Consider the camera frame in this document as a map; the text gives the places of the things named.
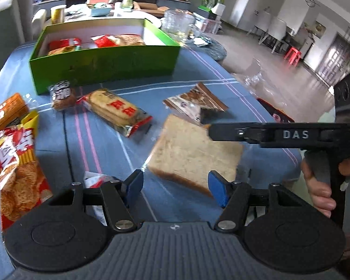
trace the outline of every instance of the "potato chips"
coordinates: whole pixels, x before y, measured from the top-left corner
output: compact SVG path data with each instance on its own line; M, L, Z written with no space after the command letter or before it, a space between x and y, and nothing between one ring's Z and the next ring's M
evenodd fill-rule
M2 229L52 196L35 156L37 112L21 125L0 131L0 211Z

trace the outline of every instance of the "green cardboard box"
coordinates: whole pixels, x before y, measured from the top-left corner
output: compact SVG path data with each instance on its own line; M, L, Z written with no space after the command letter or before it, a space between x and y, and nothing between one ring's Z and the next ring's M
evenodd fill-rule
M91 37L138 34L144 46L96 48ZM47 56L50 41L79 38L79 51ZM180 46L146 19L104 18L47 26L30 58L37 94L62 80L86 85L98 82L172 74Z

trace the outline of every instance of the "plastic wrapper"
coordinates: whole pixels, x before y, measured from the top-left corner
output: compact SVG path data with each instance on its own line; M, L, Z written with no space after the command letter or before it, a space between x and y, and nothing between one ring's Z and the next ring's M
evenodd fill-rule
M29 107L19 93L0 104L0 131L5 127L17 125L29 113Z
M5 230L33 207L52 196L35 156L39 115L0 131L0 212Z
M103 175L103 174L98 174L94 172L85 172L84 173L84 185L88 189L93 189L93 188L98 188L100 187L103 183L110 181L114 179L111 176ZM96 218L103 224L106 224L105 220L105 215L104 215L104 210L103 207L100 205L92 205L93 212L96 216Z
M262 69L259 60L253 59L252 64L243 74L232 74L255 98L261 98L278 110L287 108L287 100L282 92L272 83L267 73Z
M75 106L77 95L75 89L70 86L69 81L61 81L49 87L51 104L54 110L64 110Z
M189 92L169 97L163 103L176 112L176 114L192 123L201 124L204 118L210 117L216 112L228 110L203 83L197 83Z
M71 39L63 39L63 40L56 40L49 42L49 51L66 47L66 46L80 46L82 43L82 40L79 38L71 38Z
M66 46L66 47L61 47L61 48L57 48L55 50L52 50L48 53L48 55L51 56L51 55L69 53L71 51L80 50L80 49L81 49L80 46Z
M145 166L160 178L210 195L207 183L209 171L216 170L232 182L242 149L238 142L212 141L207 127L170 114Z
M78 101L102 117L110 126L126 137L138 129L148 128L152 116L107 89L98 89Z
M102 35L91 38L98 48L114 46L142 46L145 42L140 35Z

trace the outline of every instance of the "metal screw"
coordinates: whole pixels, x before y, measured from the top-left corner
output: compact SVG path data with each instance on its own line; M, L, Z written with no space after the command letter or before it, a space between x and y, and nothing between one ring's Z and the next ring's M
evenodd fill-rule
M128 230L133 227L133 222L130 220L119 220L116 222L115 227L119 230Z
M218 227L221 230L233 230L236 227L236 223L230 220L223 220L218 223Z

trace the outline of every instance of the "floor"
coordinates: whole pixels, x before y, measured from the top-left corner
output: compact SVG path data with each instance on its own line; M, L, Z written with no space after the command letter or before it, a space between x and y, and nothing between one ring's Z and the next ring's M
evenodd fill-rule
M254 58L260 61L264 71L262 75L268 77L271 85L281 93L275 94L275 100L285 103L281 105L282 109L295 122L317 122L324 112L334 106L333 96L312 73L301 63L297 67L291 66L283 56L271 54L271 49L264 45L259 46L258 36L247 36L246 32L228 25L223 26L220 34L211 36L227 50L223 67L228 72L237 74L238 78L243 77L241 74Z

